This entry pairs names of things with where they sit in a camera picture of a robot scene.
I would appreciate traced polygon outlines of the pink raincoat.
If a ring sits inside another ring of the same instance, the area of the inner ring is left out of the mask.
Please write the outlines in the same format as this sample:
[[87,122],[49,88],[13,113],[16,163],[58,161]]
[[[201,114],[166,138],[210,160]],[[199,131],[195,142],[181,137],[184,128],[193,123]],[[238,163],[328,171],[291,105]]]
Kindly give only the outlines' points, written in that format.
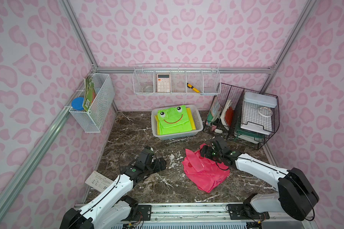
[[195,152],[185,149],[186,157],[182,164],[186,176],[195,183],[200,190],[210,193],[228,178],[230,171],[228,166],[225,166],[223,163],[216,164],[214,161],[202,157],[200,151],[204,146],[206,146],[206,144],[202,144],[200,149]]

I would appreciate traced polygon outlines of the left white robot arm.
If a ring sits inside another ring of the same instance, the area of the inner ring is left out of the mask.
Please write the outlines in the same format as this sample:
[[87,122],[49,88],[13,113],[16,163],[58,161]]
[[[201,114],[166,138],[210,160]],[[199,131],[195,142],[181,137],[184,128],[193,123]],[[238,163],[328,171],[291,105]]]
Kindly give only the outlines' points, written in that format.
[[62,219],[61,229],[110,229],[122,221],[133,228],[145,220],[137,200],[128,196],[138,183],[150,175],[166,170],[164,158],[154,158],[154,150],[145,147],[139,156],[126,167],[104,191],[88,204],[76,210],[71,208]]

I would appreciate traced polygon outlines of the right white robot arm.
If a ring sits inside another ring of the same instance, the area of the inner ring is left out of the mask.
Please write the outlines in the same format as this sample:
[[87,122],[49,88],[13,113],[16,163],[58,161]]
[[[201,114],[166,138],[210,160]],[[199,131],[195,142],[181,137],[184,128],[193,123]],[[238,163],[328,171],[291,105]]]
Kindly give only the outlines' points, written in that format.
[[300,169],[288,170],[262,162],[247,153],[231,149],[220,136],[204,145],[200,156],[216,165],[224,164],[229,169],[249,173],[274,188],[274,193],[252,194],[243,202],[247,216],[253,210],[256,213],[284,212],[298,221],[307,220],[312,214],[309,220],[314,220],[314,207],[319,202],[319,196]]

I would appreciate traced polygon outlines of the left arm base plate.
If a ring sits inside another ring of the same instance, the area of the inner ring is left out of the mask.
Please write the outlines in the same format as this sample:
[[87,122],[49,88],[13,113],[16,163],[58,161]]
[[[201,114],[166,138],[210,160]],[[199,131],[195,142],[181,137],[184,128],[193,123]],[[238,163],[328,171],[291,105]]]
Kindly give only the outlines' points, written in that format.
[[151,220],[151,213],[152,213],[152,205],[135,205],[131,208],[131,211],[127,218],[125,218],[126,221],[150,221]]

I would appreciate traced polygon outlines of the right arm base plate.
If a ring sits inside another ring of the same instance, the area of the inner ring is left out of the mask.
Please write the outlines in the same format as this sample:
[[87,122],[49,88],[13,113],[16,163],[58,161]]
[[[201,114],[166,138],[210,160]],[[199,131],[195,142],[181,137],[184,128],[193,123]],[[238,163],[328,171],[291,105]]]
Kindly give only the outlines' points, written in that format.
[[226,211],[229,212],[231,220],[267,220],[270,219],[269,213],[258,213],[250,204],[228,204]]

